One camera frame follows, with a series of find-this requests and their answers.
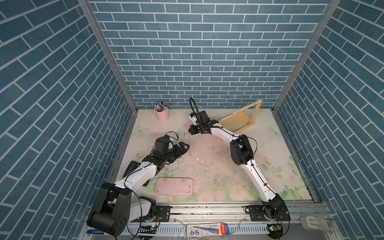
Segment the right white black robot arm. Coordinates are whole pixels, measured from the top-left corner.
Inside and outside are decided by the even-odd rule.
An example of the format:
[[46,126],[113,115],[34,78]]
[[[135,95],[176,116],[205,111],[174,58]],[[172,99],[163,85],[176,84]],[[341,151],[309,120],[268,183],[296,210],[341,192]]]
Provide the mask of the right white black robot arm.
[[289,216],[285,201],[272,188],[257,166],[256,152],[249,142],[251,138],[246,135],[237,135],[222,126],[219,121],[210,119],[205,111],[199,111],[192,97],[189,98],[189,103],[192,109],[190,120],[193,122],[189,133],[191,135],[210,134],[229,144],[233,162],[245,171],[259,193],[266,219],[274,221],[284,214]]

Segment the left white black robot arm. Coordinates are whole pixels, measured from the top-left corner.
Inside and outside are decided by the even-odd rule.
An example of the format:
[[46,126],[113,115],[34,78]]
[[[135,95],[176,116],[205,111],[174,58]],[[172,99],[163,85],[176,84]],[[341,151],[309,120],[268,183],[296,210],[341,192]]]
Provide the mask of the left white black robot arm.
[[102,184],[87,218],[88,227],[118,237],[129,222],[142,223],[156,217],[156,200],[139,197],[137,191],[166,164],[174,163],[188,152],[188,144],[173,141],[169,135],[157,138],[150,154],[141,163],[132,161],[121,180]]

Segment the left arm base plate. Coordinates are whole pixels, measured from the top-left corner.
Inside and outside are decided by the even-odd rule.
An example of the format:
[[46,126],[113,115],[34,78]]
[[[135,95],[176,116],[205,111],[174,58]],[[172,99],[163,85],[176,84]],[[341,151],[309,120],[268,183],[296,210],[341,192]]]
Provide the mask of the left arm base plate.
[[171,206],[157,206],[155,210],[150,210],[146,216],[138,215],[135,219],[130,218],[129,222],[169,222],[171,208]]

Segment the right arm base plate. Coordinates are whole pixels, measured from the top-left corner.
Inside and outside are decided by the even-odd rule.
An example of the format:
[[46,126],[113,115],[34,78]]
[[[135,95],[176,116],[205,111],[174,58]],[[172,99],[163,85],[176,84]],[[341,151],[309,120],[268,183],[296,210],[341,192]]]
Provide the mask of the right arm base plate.
[[267,208],[263,205],[249,205],[244,207],[244,211],[251,218],[252,222],[273,222],[290,221],[291,217],[286,205],[276,210]]

